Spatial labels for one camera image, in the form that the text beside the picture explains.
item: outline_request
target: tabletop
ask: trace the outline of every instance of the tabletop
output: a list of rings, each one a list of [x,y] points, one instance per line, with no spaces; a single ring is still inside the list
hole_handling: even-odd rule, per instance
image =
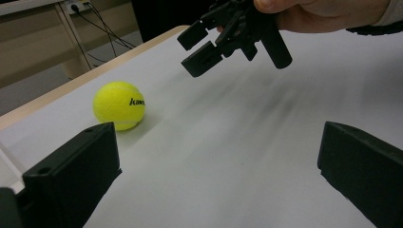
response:
[[[403,34],[282,31],[287,68],[257,43],[253,61],[236,51],[193,78],[181,65],[191,53],[176,40],[182,30],[0,118],[3,157],[29,169],[98,123],[96,90],[127,81],[145,116],[117,132],[123,173],[85,227],[374,227],[320,175],[317,156],[327,121],[403,148]]]

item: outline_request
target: wall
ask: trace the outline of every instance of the wall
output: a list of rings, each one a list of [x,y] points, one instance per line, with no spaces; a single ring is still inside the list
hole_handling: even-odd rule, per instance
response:
[[[130,0],[93,0],[91,3],[118,36],[138,30]],[[47,5],[0,16],[0,87],[59,64],[79,65],[82,53],[70,26],[77,31],[84,50],[109,42],[103,31],[79,16],[64,18],[64,7],[63,3]],[[102,27],[92,11],[83,12],[83,16]],[[72,74],[85,70],[88,68],[82,66]]]

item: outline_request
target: yellow tennis ball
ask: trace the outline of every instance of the yellow tennis ball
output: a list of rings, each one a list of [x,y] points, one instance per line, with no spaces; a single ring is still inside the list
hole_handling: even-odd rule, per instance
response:
[[[127,130],[143,119],[145,102],[136,86],[112,82],[96,92],[92,108],[100,123],[114,122],[116,130]]]

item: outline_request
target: wall socket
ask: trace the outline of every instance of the wall socket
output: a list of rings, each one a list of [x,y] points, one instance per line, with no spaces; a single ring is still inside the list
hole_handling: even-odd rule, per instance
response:
[[[68,14],[75,14],[76,12],[71,9],[71,6],[77,6],[79,11],[91,10],[91,6],[89,5],[89,0],[66,0],[65,5],[68,11]]]

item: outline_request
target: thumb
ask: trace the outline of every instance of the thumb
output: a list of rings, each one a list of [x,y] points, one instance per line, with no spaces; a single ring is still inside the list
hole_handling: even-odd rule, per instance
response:
[[[299,2],[300,0],[254,0],[256,9],[265,13],[287,10]]]

